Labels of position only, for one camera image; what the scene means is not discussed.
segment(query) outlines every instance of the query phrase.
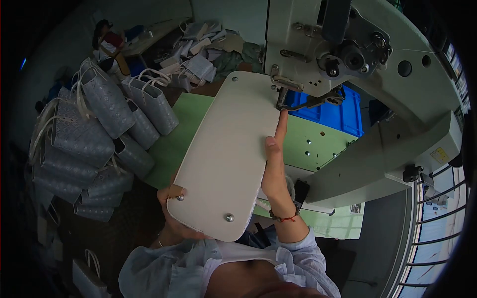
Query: screw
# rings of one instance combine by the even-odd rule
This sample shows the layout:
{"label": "screw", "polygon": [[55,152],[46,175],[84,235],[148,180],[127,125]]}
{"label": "screw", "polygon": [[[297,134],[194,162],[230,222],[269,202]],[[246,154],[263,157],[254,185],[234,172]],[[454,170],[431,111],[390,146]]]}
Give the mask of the screw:
{"label": "screw", "polygon": [[226,214],[226,215],[225,215],[225,220],[228,221],[228,222],[230,222],[230,223],[233,222],[234,219],[235,219],[235,217],[234,217],[233,214],[230,214],[230,213],[229,213],[229,214]]}
{"label": "screw", "polygon": [[369,65],[367,63],[361,68],[362,73],[367,73],[369,71]]}
{"label": "screw", "polygon": [[376,40],[376,46],[378,48],[384,48],[385,45],[386,45],[386,40],[384,40],[384,38],[378,38]]}

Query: black phone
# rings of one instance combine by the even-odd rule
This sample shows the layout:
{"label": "black phone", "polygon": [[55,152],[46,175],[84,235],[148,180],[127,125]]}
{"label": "black phone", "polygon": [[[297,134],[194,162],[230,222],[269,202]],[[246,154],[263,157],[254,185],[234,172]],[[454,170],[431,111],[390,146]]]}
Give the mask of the black phone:
{"label": "black phone", "polygon": [[297,180],[295,182],[295,205],[298,206],[298,210],[301,209],[303,202],[305,202],[309,190],[310,186],[304,181]]}

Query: table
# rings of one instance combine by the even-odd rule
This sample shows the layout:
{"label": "table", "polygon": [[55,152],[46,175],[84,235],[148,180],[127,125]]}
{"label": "table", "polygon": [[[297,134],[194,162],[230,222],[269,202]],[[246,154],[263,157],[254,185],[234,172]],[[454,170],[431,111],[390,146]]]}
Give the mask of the table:
{"label": "table", "polygon": [[153,37],[139,39],[139,41],[131,44],[121,53],[124,57],[139,57],[144,66],[148,68],[146,62],[144,61],[144,58],[142,57],[142,54],[158,40],[160,40],[161,38],[169,34],[171,31],[173,31],[175,28],[177,28],[180,23],[185,22],[188,19],[190,19],[190,17],[168,20],[152,25],[152,28],[150,30],[153,33]]}
{"label": "table", "polygon": [[[155,162],[145,182],[157,189],[167,187],[171,176],[179,168],[192,139],[214,98],[182,93],[173,106],[179,125],[167,136],[161,136],[149,149]],[[288,169],[298,168],[300,175],[310,175],[317,166],[323,166],[333,153],[346,148],[356,137],[295,116],[289,116],[288,133],[283,144],[283,160]],[[308,156],[305,151],[313,152]],[[335,209],[332,216],[310,210],[305,203],[301,216],[313,227],[315,236],[339,239],[359,239],[363,223],[364,204],[360,214],[351,214],[350,207]],[[265,209],[256,206],[254,213],[268,216]]]}

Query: hand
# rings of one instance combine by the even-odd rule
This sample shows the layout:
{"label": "hand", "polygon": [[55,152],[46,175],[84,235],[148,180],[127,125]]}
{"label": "hand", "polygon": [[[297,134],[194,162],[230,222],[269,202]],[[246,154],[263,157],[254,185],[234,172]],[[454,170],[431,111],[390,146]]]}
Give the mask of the hand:
{"label": "hand", "polygon": [[[176,177],[177,172],[171,178],[171,184]],[[211,239],[210,237],[204,235],[203,233],[194,231],[186,227],[185,225],[181,224],[177,220],[175,220],[167,210],[167,198],[169,195],[169,187],[157,191],[157,199],[162,206],[162,212],[164,213],[164,217],[166,218],[166,225],[164,229],[167,229],[168,232],[174,233],[176,236],[179,236],[183,239]]]}
{"label": "hand", "polygon": [[283,163],[283,140],[287,133],[288,111],[280,112],[275,137],[265,139],[267,165],[262,179],[262,191],[270,199],[288,196],[287,181],[285,180],[285,164]]}

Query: apron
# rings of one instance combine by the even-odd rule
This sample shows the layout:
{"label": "apron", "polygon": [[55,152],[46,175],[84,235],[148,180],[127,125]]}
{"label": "apron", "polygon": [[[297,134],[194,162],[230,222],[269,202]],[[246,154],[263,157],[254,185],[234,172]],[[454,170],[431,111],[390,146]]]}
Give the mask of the apron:
{"label": "apron", "polygon": [[131,71],[129,70],[129,67],[127,66],[127,63],[126,63],[126,60],[124,59],[124,56],[123,54],[120,52],[119,49],[116,49],[116,51],[114,53],[111,53],[110,51],[108,51],[101,43],[103,42],[103,39],[104,39],[104,36],[103,35],[101,37],[101,39],[99,40],[99,46],[101,47],[101,50],[103,50],[103,52],[108,55],[109,57],[113,57],[116,62],[118,63],[118,66],[119,66],[119,69],[121,70],[121,73],[123,75],[130,75],[131,74]]}

